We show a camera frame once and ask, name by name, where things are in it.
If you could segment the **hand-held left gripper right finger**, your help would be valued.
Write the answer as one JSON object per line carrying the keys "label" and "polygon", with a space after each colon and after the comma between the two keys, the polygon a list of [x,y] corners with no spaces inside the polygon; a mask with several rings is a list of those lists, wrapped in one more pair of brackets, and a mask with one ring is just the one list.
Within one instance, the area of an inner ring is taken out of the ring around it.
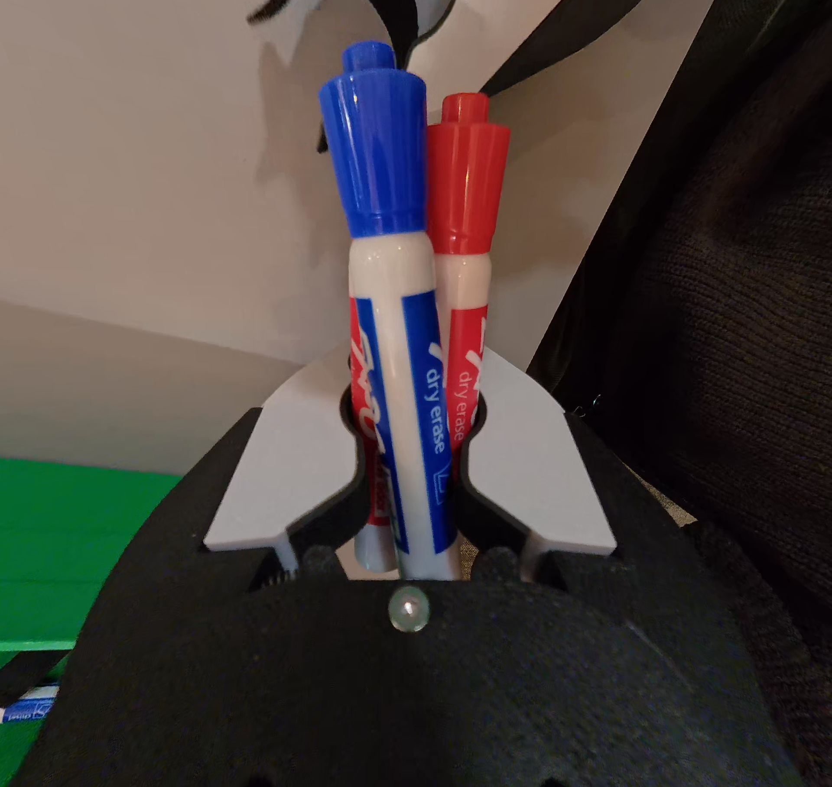
{"label": "hand-held left gripper right finger", "polygon": [[617,540],[562,407],[489,348],[480,382],[455,485],[460,532],[481,552],[511,550],[527,582],[548,553],[608,557]]}

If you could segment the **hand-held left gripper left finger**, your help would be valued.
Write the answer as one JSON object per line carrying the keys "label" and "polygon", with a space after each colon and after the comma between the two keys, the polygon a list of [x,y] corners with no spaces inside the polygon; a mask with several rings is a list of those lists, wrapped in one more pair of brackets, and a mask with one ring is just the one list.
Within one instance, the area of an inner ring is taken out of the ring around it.
{"label": "hand-held left gripper left finger", "polygon": [[310,547],[334,550],[368,517],[364,445],[352,424],[349,341],[266,399],[214,515],[212,552],[272,548],[296,570]]}

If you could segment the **red dry erase marker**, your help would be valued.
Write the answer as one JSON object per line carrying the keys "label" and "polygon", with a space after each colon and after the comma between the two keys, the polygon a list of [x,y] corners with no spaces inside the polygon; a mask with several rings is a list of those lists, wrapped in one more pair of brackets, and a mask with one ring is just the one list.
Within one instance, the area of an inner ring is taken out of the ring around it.
{"label": "red dry erase marker", "polygon": [[428,127],[428,236],[447,399],[452,472],[477,418],[497,226],[510,130],[482,93],[452,94]]}
{"label": "red dry erase marker", "polygon": [[349,370],[352,422],[361,439],[369,483],[366,523],[354,541],[361,567],[372,573],[390,573],[398,568],[391,524],[390,489],[380,459],[369,384],[369,362],[361,341],[357,303],[349,299]]}

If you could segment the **blue dry erase marker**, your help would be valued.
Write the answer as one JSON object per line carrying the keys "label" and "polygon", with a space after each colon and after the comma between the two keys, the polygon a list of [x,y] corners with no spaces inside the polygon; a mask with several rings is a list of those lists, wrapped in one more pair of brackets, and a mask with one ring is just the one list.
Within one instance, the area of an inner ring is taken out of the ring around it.
{"label": "blue dry erase marker", "polygon": [[52,709],[58,692],[57,685],[28,690],[9,706],[1,707],[1,724],[44,719]]}
{"label": "blue dry erase marker", "polygon": [[461,577],[452,516],[452,452],[427,234],[423,80],[390,45],[363,42],[318,100],[351,245],[348,288],[369,362],[380,459],[405,580]]}

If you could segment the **green plastic box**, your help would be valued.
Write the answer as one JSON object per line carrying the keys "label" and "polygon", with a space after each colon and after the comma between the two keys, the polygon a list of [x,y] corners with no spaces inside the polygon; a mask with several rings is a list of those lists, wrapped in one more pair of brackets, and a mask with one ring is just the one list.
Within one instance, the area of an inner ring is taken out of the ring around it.
{"label": "green plastic box", "polygon": [[72,647],[130,540],[180,477],[1,462],[2,666]]}

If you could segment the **person's dark knit sweater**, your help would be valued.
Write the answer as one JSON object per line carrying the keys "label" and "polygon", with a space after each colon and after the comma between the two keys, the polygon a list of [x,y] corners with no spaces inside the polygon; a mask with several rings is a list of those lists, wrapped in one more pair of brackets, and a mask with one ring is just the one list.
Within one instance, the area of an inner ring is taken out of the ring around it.
{"label": "person's dark knit sweater", "polygon": [[714,0],[528,368],[694,522],[830,785],[830,0]]}

